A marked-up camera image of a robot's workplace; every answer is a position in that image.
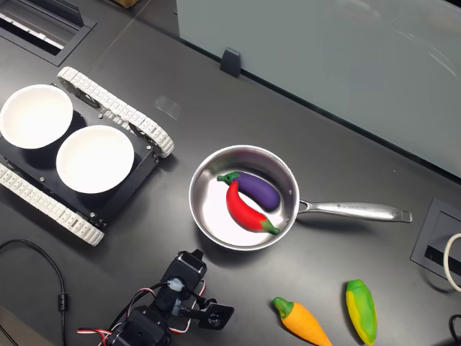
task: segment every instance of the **white ceramic bowl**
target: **white ceramic bowl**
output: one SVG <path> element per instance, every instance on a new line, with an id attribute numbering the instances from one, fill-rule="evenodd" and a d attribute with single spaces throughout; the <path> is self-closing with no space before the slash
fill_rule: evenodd
<path id="1" fill-rule="evenodd" d="M 31 85 L 5 102 L 0 111 L 0 132 L 14 146 L 42 148 L 66 133 L 72 114 L 72 101 L 61 89 Z"/>
<path id="2" fill-rule="evenodd" d="M 72 190 L 101 193 L 129 175 L 135 159 L 130 139 L 110 126 L 95 125 L 72 133 L 60 147 L 56 169 Z"/>

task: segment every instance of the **stainless steel saucepan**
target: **stainless steel saucepan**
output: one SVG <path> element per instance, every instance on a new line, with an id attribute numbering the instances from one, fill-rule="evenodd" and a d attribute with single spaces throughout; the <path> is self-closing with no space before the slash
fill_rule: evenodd
<path id="1" fill-rule="evenodd" d="M 281 197 L 280 207 L 268 213 L 241 194 L 252 208 L 263 213 L 280 229 L 273 236 L 241 228 L 228 212 L 225 196 L 228 186 L 218 175 L 234 171 L 255 174 L 270 182 Z M 411 222 L 409 211 L 369 203 L 312 203 L 300 200 L 295 176 L 276 155 L 256 146 L 230 146 L 211 154 L 194 173 L 189 188 L 189 205 L 195 222 L 215 243 L 228 249 L 252 251 L 279 241 L 293 226 L 297 214 L 327 213 L 371 221 Z"/>

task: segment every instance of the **toy food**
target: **toy food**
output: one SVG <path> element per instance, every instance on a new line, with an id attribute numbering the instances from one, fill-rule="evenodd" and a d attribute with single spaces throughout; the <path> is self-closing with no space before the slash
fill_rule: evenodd
<path id="1" fill-rule="evenodd" d="M 231 185 L 238 182 L 238 191 L 247 195 L 264 210 L 273 211 L 280 205 L 280 195 L 277 190 L 265 180 L 243 172 L 232 172 L 218 176 L 219 182 Z"/>
<path id="2" fill-rule="evenodd" d="M 376 308 L 372 294 L 363 281 L 347 283 L 346 304 L 360 339 L 368 346 L 373 345 L 377 333 Z"/>
<path id="3" fill-rule="evenodd" d="M 226 195 L 226 202 L 229 213 L 245 229 L 249 231 L 265 231 L 274 235 L 280 232 L 266 216 L 242 201 L 238 195 L 238 182 L 230 184 Z"/>
<path id="4" fill-rule="evenodd" d="M 317 346 L 331 346 L 325 332 L 315 317 L 299 303 L 277 297 L 273 300 L 282 323 L 297 336 Z"/>

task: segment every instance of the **dark gray table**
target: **dark gray table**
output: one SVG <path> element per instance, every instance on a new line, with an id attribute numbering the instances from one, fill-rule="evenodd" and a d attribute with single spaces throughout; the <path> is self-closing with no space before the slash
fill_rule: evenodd
<path id="1" fill-rule="evenodd" d="M 376 345 L 448 345 L 448 318 L 461 295 L 410 261 L 431 199 L 461 206 L 461 187 L 418 164 L 265 89 L 234 79 L 214 61 L 155 28 L 155 2 L 133 19 L 105 1 L 80 1 L 98 22 L 63 66 L 73 66 L 150 115 L 176 143 L 96 248 L 0 188 L 0 242 L 37 242 L 59 264 L 71 296 L 69 345 L 97 345 L 74 334 L 108 327 L 139 288 L 160 279 L 180 250 L 200 248 L 208 263 L 207 296 L 235 306 L 221 332 L 197 329 L 173 345 L 305 345 L 286 333 L 269 307 L 275 296 L 313 312 L 334 345 L 356 345 L 344 314 L 343 285 L 370 287 L 377 306 Z M 15 90 L 56 81 L 59 68 L 0 39 L 0 104 Z M 181 107 L 176 119 L 158 97 Z M 264 251 L 237 254 L 208 241 L 189 212 L 189 181 L 209 154 L 233 144 L 273 151 L 297 177 L 307 200 L 363 201 L 413 212 L 411 224 L 304 215 Z M 27 249 L 0 254 L 0 305 L 55 344 L 60 342 L 54 272 Z"/>

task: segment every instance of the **toy red chili pepper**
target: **toy red chili pepper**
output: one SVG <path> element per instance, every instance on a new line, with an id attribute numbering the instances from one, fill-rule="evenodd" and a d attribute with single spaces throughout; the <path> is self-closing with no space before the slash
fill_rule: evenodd
<path id="1" fill-rule="evenodd" d="M 271 221 L 248 206 L 238 195 L 238 182 L 233 182 L 228 188 L 226 195 L 229 213 L 232 215 L 235 221 L 237 221 L 242 227 L 249 231 L 263 231 L 269 232 L 270 234 L 278 234 L 279 229 L 273 227 Z"/>

